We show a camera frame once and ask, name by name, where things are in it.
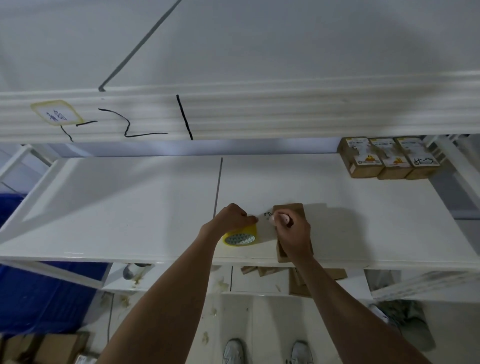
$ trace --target white object in hand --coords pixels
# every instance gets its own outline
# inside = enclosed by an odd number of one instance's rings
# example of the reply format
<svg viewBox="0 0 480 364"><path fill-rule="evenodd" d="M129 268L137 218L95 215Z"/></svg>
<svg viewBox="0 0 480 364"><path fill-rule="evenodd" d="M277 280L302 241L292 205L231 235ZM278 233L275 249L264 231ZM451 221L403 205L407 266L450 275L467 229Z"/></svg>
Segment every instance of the white object in hand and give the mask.
<svg viewBox="0 0 480 364"><path fill-rule="evenodd" d="M285 225L288 225L288 223L290 223L290 216L288 216L287 214L279 214L279 216L283 219ZM270 216L268 221L275 226L275 218L273 215Z"/></svg>

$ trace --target white shelf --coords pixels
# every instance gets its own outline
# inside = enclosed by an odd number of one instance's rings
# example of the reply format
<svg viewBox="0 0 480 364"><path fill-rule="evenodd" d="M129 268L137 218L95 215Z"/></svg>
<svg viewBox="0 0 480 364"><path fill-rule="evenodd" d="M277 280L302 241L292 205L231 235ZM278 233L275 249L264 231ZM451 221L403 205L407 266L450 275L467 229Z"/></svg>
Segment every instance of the white shelf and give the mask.
<svg viewBox="0 0 480 364"><path fill-rule="evenodd" d="M338 154L228 156L217 211L230 202L262 218L273 205L301 202L324 267L480 269L480 259L428 180L353 179ZM262 243L219 244L215 260L291 266L276 258L273 228Z"/></svg>
<svg viewBox="0 0 480 364"><path fill-rule="evenodd" d="M337 280L357 300L372 300L362 269L346 269L347 278ZM258 271L243 274L240 267L233 267L230 293L268 296L288 296L288 268L260 277Z"/></svg>
<svg viewBox="0 0 480 364"><path fill-rule="evenodd" d="M220 161L59 159L0 230L0 257L173 261L213 216Z"/></svg>
<svg viewBox="0 0 480 364"><path fill-rule="evenodd" d="M141 279L134 281L123 277L123 270L127 264L113 263L108 274L104 291L147 291L160 276L171 266L171 263L153 264L145 267ZM207 293L224 293L230 291L232 266L212 266Z"/></svg>

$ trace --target right hand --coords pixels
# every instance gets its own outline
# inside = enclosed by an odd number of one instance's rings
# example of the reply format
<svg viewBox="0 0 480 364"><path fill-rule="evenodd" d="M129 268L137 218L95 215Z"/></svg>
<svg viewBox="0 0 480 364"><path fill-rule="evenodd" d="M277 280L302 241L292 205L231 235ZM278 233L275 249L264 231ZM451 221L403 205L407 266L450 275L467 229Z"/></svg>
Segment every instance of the right hand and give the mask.
<svg viewBox="0 0 480 364"><path fill-rule="evenodd" d="M286 214L293 221L288 228L279 214ZM310 224L302 216L288 208L275 211L273 214L278 240L288 257L293 261L312 257L310 250Z"/></svg>

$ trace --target shoe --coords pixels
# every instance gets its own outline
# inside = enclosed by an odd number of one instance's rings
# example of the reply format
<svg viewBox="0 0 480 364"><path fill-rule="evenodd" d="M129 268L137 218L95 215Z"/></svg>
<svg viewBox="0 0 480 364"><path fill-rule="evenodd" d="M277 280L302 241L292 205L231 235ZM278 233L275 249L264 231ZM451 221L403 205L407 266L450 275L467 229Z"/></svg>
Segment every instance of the shoe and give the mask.
<svg viewBox="0 0 480 364"><path fill-rule="evenodd" d="M223 352L223 364L246 364L243 345L239 339L227 342Z"/></svg>
<svg viewBox="0 0 480 364"><path fill-rule="evenodd" d="M313 364L312 352L304 341L293 344L291 364Z"/></svg>

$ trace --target white sneaker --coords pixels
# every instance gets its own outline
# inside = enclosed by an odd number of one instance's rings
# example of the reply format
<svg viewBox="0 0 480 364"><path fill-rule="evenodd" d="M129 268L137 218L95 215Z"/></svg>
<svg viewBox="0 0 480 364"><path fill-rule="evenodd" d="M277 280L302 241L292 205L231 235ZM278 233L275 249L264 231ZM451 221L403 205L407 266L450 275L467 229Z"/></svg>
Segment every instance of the white sneaker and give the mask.
<svg viewBox="0 0 480 364"><path fill-rule="evenodd" d="M313 364L312 352L304 341L293 344L291 364Z"/></svg>
<svg viewBox="0 0 480 364"><path fill-rule="evenodd" d="M223 352L223 364L246 364L243 345L239 339L227 342Z"/></svg>

